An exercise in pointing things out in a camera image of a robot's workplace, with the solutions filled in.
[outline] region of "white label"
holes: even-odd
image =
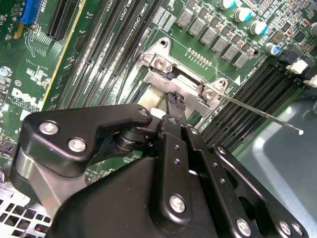
[[[23,109],[21,116],[20,116],[20,121],[23,121],[26,118],[26,116],[30,115],[30,114],[31,113],[29,111]]]
[[[24,102],[26,103],[30,103],[32,106],[37,107],[37,108],[41,108],[43,101],[39,100],[38,103],[36,103],[37,98],[35,97],[31,97],[29,94],[27,93],[22,93],[21,90],[17,89],[17,88],[13,88],[12,89],[12,93],[11,95],[15,98],[19,98],[22,99]]]

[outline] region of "pcie slot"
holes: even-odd
[[[133,36],[130,37],[129,42],[127,45],[129,46],[126,48],[123,57],[121,57],[124,60],[121,60],[121,63],[116,68],[116,71],[111,74],[110,76],[110,83],[109,87],[107,88],[106,92],[103,93],[103,96],[100,98],[98,105],[105,105],[106,100],[108,99],[111,91],[113,90],[115,84],[117,83],[119,77],[121,76],[121,73],[124,71],[126,65],[129,63],[129,60],[134,57],[135,51],[137,47],[139,46],[139,43],[141,41],[141,38],[143,34],[145,33],[146,29],[152,22],[153,18],[155,17],[158,8],[161,6],[163,0],[152,0],[148,5],[150,6],[148,10],[143,14],[145,16],[144,20],[141,20],[141,24],[138,25],[137,30],[133,32]],[[127,75],[125,75],[123,82],[121,83],[121,87],[119,89],[118,95],[116,96],[115,104],[118,103],[118,100],[120,98],[120,94],[122,93],[123,86],[125,84],[124,80],[127,78]]]
[[[245,101],[245,103],[252,104],[259,110],[265,110],[266,103],[269,102],[270,95],[276,96],[279,93],[278,87],[274,88],[275,83],[278,82],[279,79],[280,76],[278,75],[278,72],[273,72],[272,76],[259,87],[260,90],[252,93],[251,97],[249,97],[247,101]],[[211,137],[211,140],[209,141],[209,145],[214,144],[215,141],[221,141],[224,137],[227,136],[232,128],[236,126],[236,124],[243,124],[243,122],[241,121],[243,120],[245,114],[247,114],[248,112],[248,110],[242,107],[238,107],[238,109],[233,114],[226,118],[226,123],[223,123],[217,128],[216,134],[214,134],[214,136]]]
[[[249,97],[250,93],[252,93],[265,79],[265,77],[273,71],[273,67],[264,63],[257,71],[257,74],[252,76],[249,79],[250,83],[244,85],[240,91],[234,96],[235,99],[245,102],[245,100]],[[233,114],[238,109],[238,106],[233,103],[228,103],[224,109],[220,112],[216,119],[212,120],[208,127],[203,131],[203,137],[206,142],[210,140],[210,138],[215,133],[217,127],[226,122],[227,118],[231,114]]]
[[[102,33],[107,27],[107,23],[109,19],[111,18],[111,15],[113,13],[113,10],[115,7],[117,7],[118,3],[121,2],[120,0],[103,0],[99,10],[96,14],[94,23],[91,27],[91,32],[88,36],[87,43],[84,45],[83,49],[81,50],[81,53],[78,57],[78,60],[75,63],[75,66],[72,69],[72,72],[70,74],[70,80],[68,81],[68,84],[66,85],[62,96],[60,97],[60,100],[57,104],[56,109],[66,109],[68,104],[65,105],[66,102],[68,102],[76,88],[79,84],[79,81],[82,77],[82,72],[84,71],[84,67],[87,66],[87,63],[91,59],[93,53],[96,50],[96,47],[98,46],[99,40],[102,36]]]
[[[78,2],[78,0],[58,0],[49,24],[48,36],[57,41],[64,38]]]
[[[83,74],[80,77],[80,82],[75,92],[90,92],[91,82],[94,84],[94,74],[92,72],[99,68],[99,64],[102,63],[102,59],[107,59],[111,54],[113,45],[119,36],[121,29],[125,22],[129,19],[131,10],[133,9],[136,0],[121,1],[116,7],[115,11],[111,15],[110,22],[103,31],[103,35],[98,42],[98,46],[95,49],[89,63],[83,70]],[[80,98],[86,97],[85,92],[83,94],[76,93],[70,100],[68,107],[75,108],[81,107],[82,103]]]

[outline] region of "mounting screw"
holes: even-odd
[[[237,226],[241,234],[244,236],[249,237],[251,235],[251,229],[245,220],[241,218],[237,219]]]
[[[178,195],[172,195],[169,203],[175,212],[183,213],[186,209],[184,200]]]
[[[292,227],[300,236],[304,235],[302,229],[296,223],[292,223]]]
[[[68,142],[68,147],[74,152],[83,152],[86,150],[86,144],[80,139],[71,139]]]
[[[174,125],[177,124],[177,121],[174,118],[169,118],[169,121],[173,123]]]
[[[145,111],[144,109],[139,109],[139,113],[145,117],[147,117],[149,114],[147,111]]]
[[[198,135],[198,132],[196,131],[195,128],[190,128],[190,131],[191,131],[194,135]]]
[[[218,151],[219,151],[221,154],[223,154],[223,155],[226,154],[226,151],[225,151],[224,149],[222,149],[221,147],[218,147]]]
[[[284,231],[287,235],[292,235],[291,229],[289,229],[288,225],[285,222],[279,222],[279,226],[282,228],[282,231]]]
[[[58,132],[58,126],[52,122],[44,122],[39,128],[40,132],[46,135],[54,135]]]

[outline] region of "black dimm slot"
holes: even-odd
[[[70,78],[72,78],[72,79],[69,80],[69,83],[66,85],[66,87],[63,91],[63,94],[61,95],[60,100],[56,106],[56,109],[66,109],[68,107],[68,106],[66,106],[66,107],[63,106],[63,104],[65,103],[67,95],[68,95],[70,88],[72,86],[72,83],[74,81],[73,75],[75,75],[77,72],[82,71],[82,70],[80,70],[80,66],[81,66],[81,62],[83,61],[84,58],[86,58],[85,63],[87,63],[87,61],[90,60],[90,58],[92,57],[92,54],[98,45],[98,41],[99,41],[99,38],[101,37],[103,29],[106,28],[107,23],[110,19],[110,16],[113,12],[113,9],[117,6],[117,4],[120,2],[120,0],[115,0],[115,2],[113,2],[111,4],[111,7],[109,7],[111,2],[113,2],[113,0],[103,0],[103,2],[101,3],[99,10],[98,10],[96,17],[95,17],[96,20],[94,20],[94,23],[93,23],[92,28],[91,28],[91,32],[89,33],[88,40],[87,40],[86,44],[84,45],[83,49],[81,50],[81,53],[78,57],[78,60],[76,61],[75,65],[72,69],[72,73],[70,76]],[[106,22],[103,22],[102,18],[103,18],[103,15],[105,14],[106,11],[108,11],[110,13],[110,16],[107,17]]]
[[[280,77],[278,77],[279,76],[278,72],[272,71],[271,73],[272,73],[272,76],[270,76],[268,80],[265,80],[265,81],[262,80],[261,82],[263,82],[263,85],[257,85],[258,90],[255,91],[254,93],[250,93],[248,95],[248,97],[246,97],[246,99],[244,100],[244,103],[252,104],[254,107],[258,108],[259,110],[263,109],[263,108],[259,108],[257,106],[257,102],[262,98],[264,98],[265,101],[267,100],[265,93],[267,93],[272,88],[274,83],[277,82],[280,78]],[[216,131],[214,133],[217,132],[218,135],[212,136],[211,140],[207,141],[208,144],[210,144],[210,145],[214,144],[215,138],[217,140],[221,140],[229,132],[228,129],[231,127],[234,127],[238,123],[238,121],[243,118],[243,116],[247,112],[247,110],[243,110],[244,108],[242,108],[241,106],[238,106],[238,105],[236,105],[236,106],[237,106],[237,110],[234,113],[232,112],[224,120],[225,123],[222,123],[221,125],[219,125],[216,128]]]
[[[272,103],[272,100],[276,99],[281,94],[281,89],[284,89],[288,85],[288,82],[286,80],[282,81],[282,83],[278,83],[278,85],[275,87],[275,84],[271,85],[270,88],[267,88],[266,92],[261,96],[261,98],[264,98],[264,100],[259,101],[258,104],[254,104],[253,106],[257,109],[270,113],[268,111],[268,106]],[[228,128],[229,130],[226,132],[226,138],[222,140],[222,138],[216,139],[218,142],[221,141],[221,143],[225,144],[227,141],[231,141],[233,138],[237,137],[239,134],[238,131],[244,129],[246,125],[250,127],[250,122],[252,121],[252,118],[258,116],[257,114],[245,109],[241,108],[240,112],[235,115],[231,121],[234,123],[231,124]],[[213,142],[210,142],[209,144],[212,145],[214,143],[217,143],[215,140]]]
[[[268,110],[268,113],[273,113],[275,112],[284,102],[287,100],[292,94],[295,93],[297,90],[297,87],[295,85],[292,85],[290,88],[287,89],[287,92],[284,93],[276,102],[272,102],[272,106]],[[266,119],[261,117],[261,116],[255,116],[253,119],[254,123],[250,123],[250,127],[245,127],[247,129],[245,132],[243,132],[243,135],[240,136],[240,140],[235,140],[231,141],[230,143],[227,143],[224,145],[228,150],[234,151],[239,147],[241,143],[243,143],[244,138],[248,138],[248,136],[252,135],[253,132],[259,128],[265,121]]]
[[[279,80],[279,77],[277,72],[273,73],[274,77],[273,79],[268,79],[266,81],[264,81],[264,85],[261,85],[261,87],[259,87],[258,91],[256,91],[255,93],[252,94],[251,97],[249,97],[247,99],[247,101],[245,101],[246,104],[252,104],[253,107],[259,109],[259,110],[265,110],[265,104],[266,102],[269,102],[269,97],[267,97],[265,94],[266,93],[274,93],[278,94],[278,91],[274,90],[270,91],[270,89],[274,86],[274,84]],[[226,119],[226,123],[222,124],[221,126],[219,126],[217,128],[217,131],[214,133],[213,137],[211,137],[211,140],[208,141],[208,146],[215,144],[217,141],[221,141],[224,137],[227,137],[227,134],[233,129],[235,128],[237,123],[242,123],[241,121],[243,120],[245,114],[247,114],[248,112],[250,112],[249,110],[246,110],[243,107],[238,106],[238,110],[231,114],[227,119]]]
[[[131,26],[134,24],[135,18],[136,16],[139,14],[140,11],[140,6],[142,6],[140,3],[135,4],[136,1],[134,0],[131,5],[133,7],[130,7],[128,12],[126,12],[126,15],[124,17],[124,21],[122,22],[122,24],[120,25],[119,30],[116,32],[116,35],[114,37],[114,39],[111,41],[112,42],[112,46],[115,45],[115,47],[111,47],[110,51],[107,51],[108,54],[106,54],[102,60],[101,66],[98,69],[98,73],[97,75],[94,77],[93,80],[93,85],[90,89],[90,92],[86,98],[86,100],[84,101],[83,105],[84,107],[88,106],[91,104],[96,92],[99,89],[100,83],[102,81],[102,77],[103,77],[103,73],[101,73],[100,71],[102,70],[102,68],[104,68],[106,63],[112,63],[117,55],[117,53],[119,52],[120,48],[122,47],[123,41],[126,40],[126,37],[128,35],[127,29],[130,30]]]
[[[234,96],[235,99],[244,102],[247,97],[250,95],[250,92],[253,92],[259,84],[265,79],[265,77],[271,73],[273,67],[264,63],[258,70],[257,74],[252,76],[249,80],[250,83],[245,84],[240,91]],[[208,141],[214,134],[216,128],[223,124],[226,119],[233,114],[238,109],[238,106],[234,103],[228,103],[224,109],[219,113],[217,118],[211,121],[208,127],[203,131],[202,135],[205,141]]]
[[[113,90],[115,83],[118,81],[119,77],[121,76],[122,72],[124,71],[127,64],[131,63],[129,59],[134,57],[134,54],[136,53],[136,50],[139,46],[139,43],[146,31],[146,29],[149,27],[150,23],[152,22],[153,18],[155,17],[157,10],[160,8],[161,4],[163,3],[163,0],[153,0],[149,5],[149,10],[146,12],[145,19],[142,22],[142,24],[138,27],[138,31],[134,31],[134,35],[130,38],[130,42],[128,45],[130,45],[130,48],[127,50],[127,55],[123,56],[122,58],[125,58],[125,61],[121,61],[120,65],[117,67],[117,70],[114,72],[113,76],[110,78],[113,78],[113,83],[111,87],[109,87],[108,91],[105,93],[104,98],[99,103],[100,105],[104,105],[106,102],[105,100],[108,98],[109,93]],[[125,75],[118,95],[116,96],[115,104],[118,104],[119,97],[123,90],[123,85],[125,84],[125,80],[127,79],[127,75]]]
[[[98,60],[100,54],[102,53],[102,51],[105,49],[106,45],[108,44],[109,41],[112,41],[114,37],[116,37],[120,30],[118,30],[118,32],[114,32],[114,28],[117,24],[117,22],[119,21],[123,11],[124,11],[124,7],[127,5],[128,1],[120,1],[118,6],[116,6],[115,11],[113,12],[113,14],[111,15],[110,22],[105,25],[105,27],[103,28],[103,34],[101,36],[101,39],[98,42],[97,47],[95,48],[92,57],[89,59],[89,66],[86,65],[85,69],[83,70],[83,74],[79,79],[79,83],[78,86],[76,88],[77,92],[83,92],[85,86],[86,86],[86,82],[87,82],[87,77],[90,76],[90,74],[92,73],[92,70],[95,66],[96,61]],[[111,48],[111,46],[109,46],[105,57],[109,54],[109,49]],[[76,106],[76,104],[78,103],[78,99],[81,96],[80,93],[76,93],[70,100],[69,104],[68,104],[68,108],[74,108]]]

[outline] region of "screw hole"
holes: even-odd
[[[174,160],[174,164],[180,165],[180,160],[179,159]]]
[[[226,180],[224,180],[223,178],[220,179],[220,183],[221,183],[222,185],[226,185],[226,184],[227,184]]]
[[[159,45],[160,45],[162,48],[166,48],[167,42],[166,42],[166,41],[161,41],[161,42],[159,43]]]

